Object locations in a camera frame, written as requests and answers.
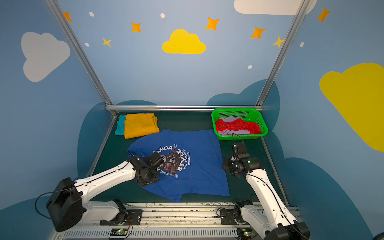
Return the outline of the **green plastic laundry basket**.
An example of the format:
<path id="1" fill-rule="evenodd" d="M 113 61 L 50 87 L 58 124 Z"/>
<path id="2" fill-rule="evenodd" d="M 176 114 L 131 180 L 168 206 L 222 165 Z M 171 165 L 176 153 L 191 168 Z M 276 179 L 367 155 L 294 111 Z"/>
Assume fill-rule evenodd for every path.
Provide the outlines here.
<path id="1" fill-rule="evenodd" d="M 246 122 L 253 122 L 260 126 L 262 133 L 260 135 L 227 135 L 223 136 L 218 134 L 216 131 L 215 121 L 220 118 L 227 117 L 241 117 Z M 261 113 L 255 109 L 216 109 L 211 114 L 214 132 L 217 135 L 218 139 L 221 141 L 231 141 L 231 140 L 253 140 L 259 137 L 264 137 L 269 132 L 268 127 L 261 115 Z"/>

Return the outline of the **blue printed t-shirt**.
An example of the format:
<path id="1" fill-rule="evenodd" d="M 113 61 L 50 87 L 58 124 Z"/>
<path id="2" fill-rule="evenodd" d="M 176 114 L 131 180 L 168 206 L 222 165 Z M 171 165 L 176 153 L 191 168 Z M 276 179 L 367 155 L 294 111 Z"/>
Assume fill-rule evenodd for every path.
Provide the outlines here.
<path id="1" fill-rule="evenodd" d="M 179 202 L 184 194 L 229 196 L 223 156 L 213 130 L 160 133 L 142 137 L 128 148 L 128 156 L 159 154 L 159 181 L 145 187 L 148 192 Z"/>

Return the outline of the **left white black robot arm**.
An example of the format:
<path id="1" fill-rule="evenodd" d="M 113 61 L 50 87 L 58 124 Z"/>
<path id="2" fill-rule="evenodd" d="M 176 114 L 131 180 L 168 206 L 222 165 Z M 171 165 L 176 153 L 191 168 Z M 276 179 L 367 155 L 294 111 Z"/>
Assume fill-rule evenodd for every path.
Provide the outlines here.
<path id="1" fill-rule="evenodd" d="M 159 181 L 164 159 L 158 153 L 149 157 L 132 156 L 127 161 L 97 175 L 73 181 L 61 180 L 46 203 L 47 217 L 56 232 L 64 232 L 79 223 L 86 212 L 84 204 L 100 193 L 123 182 L 136 180 L 145 187 Z"/>

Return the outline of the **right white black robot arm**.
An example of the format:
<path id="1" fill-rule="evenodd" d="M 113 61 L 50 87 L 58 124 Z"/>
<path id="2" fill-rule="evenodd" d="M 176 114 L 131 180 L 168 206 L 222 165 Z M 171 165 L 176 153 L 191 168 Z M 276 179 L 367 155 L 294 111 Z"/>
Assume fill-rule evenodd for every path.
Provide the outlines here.
<path id="1" fill-rule="evenodd" d="M 222 169 L 239 178 L 245 178 L 254 190 L 264 213 L 253 204 L 240 204 L 241 219 L 248 223 L 263 240 L 308 240 L 310 229 L 298 222 L 284 205 L 269 181 L 267 172 L 257 158 L 225 161 Z"/>

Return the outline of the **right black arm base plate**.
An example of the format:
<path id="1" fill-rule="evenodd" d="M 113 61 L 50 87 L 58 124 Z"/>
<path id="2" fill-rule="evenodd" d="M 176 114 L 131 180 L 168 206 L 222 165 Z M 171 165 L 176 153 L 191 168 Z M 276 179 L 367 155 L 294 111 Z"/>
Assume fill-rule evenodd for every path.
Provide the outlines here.
<path id="1" fill-rule="evenodd" d="M 222 225 L 243 225 L 245 223 L 238 209 L 219 208 L 217 215 Z"/>

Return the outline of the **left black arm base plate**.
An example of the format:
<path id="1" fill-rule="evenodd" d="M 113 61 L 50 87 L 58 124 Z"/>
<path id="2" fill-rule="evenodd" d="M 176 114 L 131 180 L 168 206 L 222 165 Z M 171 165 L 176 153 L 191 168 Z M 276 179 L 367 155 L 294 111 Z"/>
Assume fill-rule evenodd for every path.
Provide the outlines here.
<path id="1" fill-rule="evenodd" d="M 138 226 L 141 223 L 143 210 L 119 210 L 111 220 L 100 220 L 100 226 Z"/>

